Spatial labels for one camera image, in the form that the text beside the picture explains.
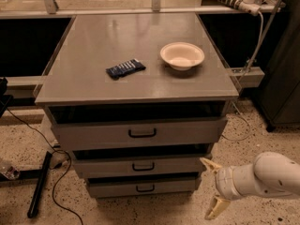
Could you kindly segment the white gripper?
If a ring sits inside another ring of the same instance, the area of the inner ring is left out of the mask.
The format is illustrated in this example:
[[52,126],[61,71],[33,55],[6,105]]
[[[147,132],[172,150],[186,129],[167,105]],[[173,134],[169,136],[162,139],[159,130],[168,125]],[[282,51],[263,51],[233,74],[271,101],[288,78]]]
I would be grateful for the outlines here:
[[240,188],[245,168],[243,166],[222,167],[205,157],[201,157],[200,161],[209,172],[216,175],[216,188],[221,195],[221,197],[215,195],[212,198],[209,208],[205,213],[204,218],[206,220],[213,220],[229,207],[231,204],[230,201],[245,197]]

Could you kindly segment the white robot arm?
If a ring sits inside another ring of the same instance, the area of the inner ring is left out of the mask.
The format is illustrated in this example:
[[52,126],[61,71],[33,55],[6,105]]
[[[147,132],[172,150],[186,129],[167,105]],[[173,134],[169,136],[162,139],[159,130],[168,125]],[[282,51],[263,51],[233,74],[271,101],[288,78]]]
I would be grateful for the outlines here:
[[300,165],[284,155],[264,152],[252,163],[223,167],[201,157],[201,163],[215,176],[215,195],[205,214],[217,218],[231,203],[247,196],[278,199],[300,197]]

